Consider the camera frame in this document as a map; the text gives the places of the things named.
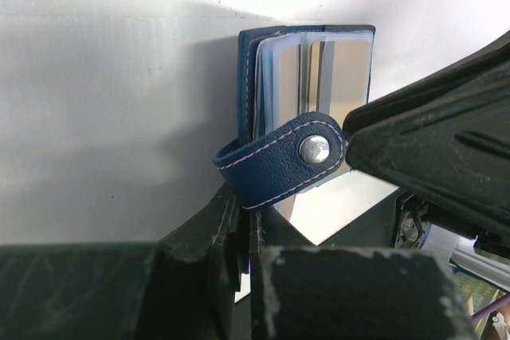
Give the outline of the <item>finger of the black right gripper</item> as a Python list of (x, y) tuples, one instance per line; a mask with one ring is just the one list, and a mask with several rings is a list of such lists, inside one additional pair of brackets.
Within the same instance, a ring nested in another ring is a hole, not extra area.
[(509, 234), (509, 37), (351, 111), (355, 169)]

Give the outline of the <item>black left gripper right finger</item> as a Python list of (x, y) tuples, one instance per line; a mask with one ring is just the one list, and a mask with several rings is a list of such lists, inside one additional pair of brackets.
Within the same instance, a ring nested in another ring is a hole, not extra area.
[(449, 269), (424, 252), (320, 247), (276, 212), (250, 217), (254, 339), (473, 339)]

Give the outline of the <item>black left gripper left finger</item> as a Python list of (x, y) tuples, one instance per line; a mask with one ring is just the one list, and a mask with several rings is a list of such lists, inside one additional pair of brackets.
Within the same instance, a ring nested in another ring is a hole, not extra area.
[(2, 338), (229, 338), (237, 213), (223, 186), (161, 240), (2, 246)]

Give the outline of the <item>blue leather card holder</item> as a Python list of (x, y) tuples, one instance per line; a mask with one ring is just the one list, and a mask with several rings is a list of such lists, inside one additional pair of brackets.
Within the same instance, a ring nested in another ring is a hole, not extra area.
[[(369, 36), (373, 56), (375, 32), (372, 25), (275, 25), (239, 33), (238, 137), (215, 155), (214, 165), (245, 209), (287, 205), (295, 194), (347, 171), (344, 121), (306, 110), (308, 50), (329, 37)], [(302, 43), (300, 114), (275, 128), (273, 54), (289, 38)]]

